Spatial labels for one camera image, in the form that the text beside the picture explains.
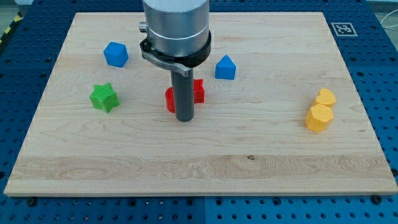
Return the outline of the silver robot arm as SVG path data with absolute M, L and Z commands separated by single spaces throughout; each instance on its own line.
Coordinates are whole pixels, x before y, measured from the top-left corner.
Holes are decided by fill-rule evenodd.
M 139 31 L 147 34 L 140 43 L 142 58 L 170 71 L 175 116 L 194 117 L 193 69 L 211 51 L 209 0 L 143 0 L 146 20 Z

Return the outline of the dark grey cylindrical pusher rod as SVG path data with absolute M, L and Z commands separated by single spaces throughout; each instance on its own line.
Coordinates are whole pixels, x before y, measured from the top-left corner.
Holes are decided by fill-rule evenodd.
M 193 69 L 188 76 L 171 72 L 174 93 L 175 116 L 179 121 L 187 122 L 194 117 Z

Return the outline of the black tool clamp with lever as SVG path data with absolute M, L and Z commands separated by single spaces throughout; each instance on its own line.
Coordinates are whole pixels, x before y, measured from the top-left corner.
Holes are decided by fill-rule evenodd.
M 184 57 L 169 56 L 157 51 L 148 38 L 141 41 L 139 46 L 143 59 L 156 67 L 188 77 L 195 67 L 202 64 L 209 57 L 211 52 L 211 32 L 208 32 L 207 41 L 199 51 Z

